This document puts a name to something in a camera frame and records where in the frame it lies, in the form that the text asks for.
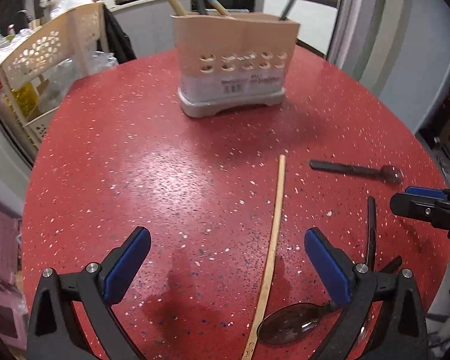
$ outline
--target white base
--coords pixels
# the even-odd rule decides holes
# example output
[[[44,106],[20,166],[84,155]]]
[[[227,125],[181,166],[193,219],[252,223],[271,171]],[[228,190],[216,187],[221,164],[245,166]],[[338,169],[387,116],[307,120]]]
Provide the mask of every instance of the white base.
[[[282,87],[278,92],[265,95],[237,96],[202,103],[192,103],[185,98],[180,88],[178,89],[178,96],[180,98],[180,108],[185,114],[190,117],[206,117],[214,116],[220,111],[239,107],[240,105],[280,104],[285,98],[285,88]]]

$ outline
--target silver bolt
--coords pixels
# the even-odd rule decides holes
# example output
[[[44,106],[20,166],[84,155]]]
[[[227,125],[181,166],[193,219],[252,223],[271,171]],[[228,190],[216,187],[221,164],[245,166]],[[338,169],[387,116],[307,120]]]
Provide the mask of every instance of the silver bolt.
[[[409,279],[413,276],[413,273],[408,268],[405,268],[402,270],[402,275],[405,276],[407,279]]]
[[[97,271],[98,264],[96,262],[91,262],[90,264],[87,265],[85,269],[87,270],[88,273],[92,274],[93,272]]]
[[[363,264],[362,262],[360,264],[357,264],[355,266],[356,270],[359,271],[361,274],[366,274],[368,272],[368,267],[366,264]]]
[[[42,272],[42,276],[44,278],[49,278],[51,275],[53,275],[53,269],[52,268],[45,268]]]

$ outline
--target plastic bag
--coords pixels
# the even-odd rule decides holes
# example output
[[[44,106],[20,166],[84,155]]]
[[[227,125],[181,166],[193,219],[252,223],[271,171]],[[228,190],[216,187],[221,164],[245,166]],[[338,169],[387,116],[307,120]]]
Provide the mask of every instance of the plastic bag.
[[[30,37],[34,33],[29,28],[21,30],[11,42],[4,40],[0,43],[0,64],[14,51],[20,43]]]
[[[80,5],[91,4],[93,0],[60,0],[56,9],[50,12],[50,18],[55,19],[62,13],[68,11],[69,9],[78,7]]]
[[[90,74],[95,74],[119,63],[111,52],[94,51],[87,55],[87,64]],[[50,71],[49,84],[38,101],[38,109],[42,113],[57,108],[72,84],[83,78],[81,70],[72,58],[62,61]]]

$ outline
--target speckled tabletop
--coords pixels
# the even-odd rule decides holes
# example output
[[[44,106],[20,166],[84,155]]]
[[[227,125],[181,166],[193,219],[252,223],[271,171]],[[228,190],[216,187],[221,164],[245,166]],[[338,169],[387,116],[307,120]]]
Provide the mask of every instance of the speckled tabletop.
[[[31,174],[23,225],[27,303],[41,271],[101,261],[137,225],[152,248],[114,311],[148,359],[236,360],[260,290],[272,224],[277,159],[287,156],[285,200],[267,314],[299,300],[324,303],[305,255],[305,231],[363,261],[367,195],[377,200],[377,269],[400,254],[427,308],[450,255],[446,232],[395,218],[389,199],[408,185],[442,188],[407,128],[336,67],[297,48],[281,106],[202,120],[178,105],[176,54],[142,58],[74,84]],[[393,164],[404,183],[312,171],[309,159]],[[79,308],[79,317],[84,312]],[[334,323],[260,360],[306,359]],[[84,330],[104,357],[89,323]]]

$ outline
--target blue gripper pad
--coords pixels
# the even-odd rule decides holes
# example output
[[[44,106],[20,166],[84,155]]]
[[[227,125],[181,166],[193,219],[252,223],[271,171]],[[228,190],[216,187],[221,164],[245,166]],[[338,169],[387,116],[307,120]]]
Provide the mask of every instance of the blue gripper pad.
[[[424,198],[447,200],[447,196],[441,190],[432,190],[430,188],[408,187],[405,193],[408,195],[423,196]]]
[[[305,252],[330,299],[338,305],[349,303],[355,285],[354,264],[343,250],[333,247],[318,228],[312,227],[305,233]]]
[[[138,226],[120,247],[110,251],[102,262],[99,285],[109,305],[120,303],[150,251],[150,232]]]

